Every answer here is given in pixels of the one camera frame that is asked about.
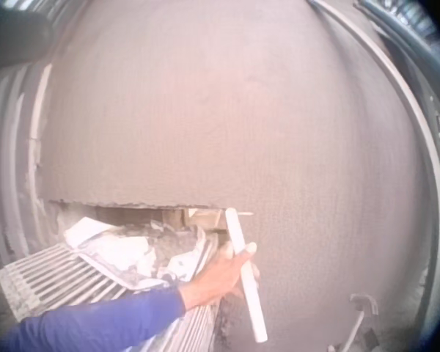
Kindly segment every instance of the blue sleeve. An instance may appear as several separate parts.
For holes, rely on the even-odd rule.
[[[61,307],[22,320],[6,335],[0,351],[120,352],[159,334],[184,313],[176,287]]]

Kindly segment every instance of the metal grate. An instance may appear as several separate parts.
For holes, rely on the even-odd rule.
[[[216,235],[210,236],[198,271],[216,247]],[[0,270],[0,284],[18,321],[63,305],[143,294],[129,291],[102,275],[64,243],[6,265]],[[163,334],[126,351],[207,351],[217,310],[217,306],[193,309]]]

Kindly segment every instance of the dust-coated surface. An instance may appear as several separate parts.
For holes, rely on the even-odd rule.
[[[325,351],[348,295],[400,292],[428,214],[422,157],[377,65],[305,1],[94,1],[52,76],[46,199],[236,207],[269,341]]]

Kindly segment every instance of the white chalk stick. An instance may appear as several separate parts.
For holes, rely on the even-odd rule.
[[[225,218],[227,219],[228,233],[230,234],[233,250],[238,254],[244,250],[246,244],[236,209],[226,209]],[[244,296],[251,318],[254,338],[258,343],[265,342],[267,341],[267,331],[265,330],[263,309],[261,308],[256,280],[254,279],[251,262],[249,261],[241,268],[241,281],[243,283]]]

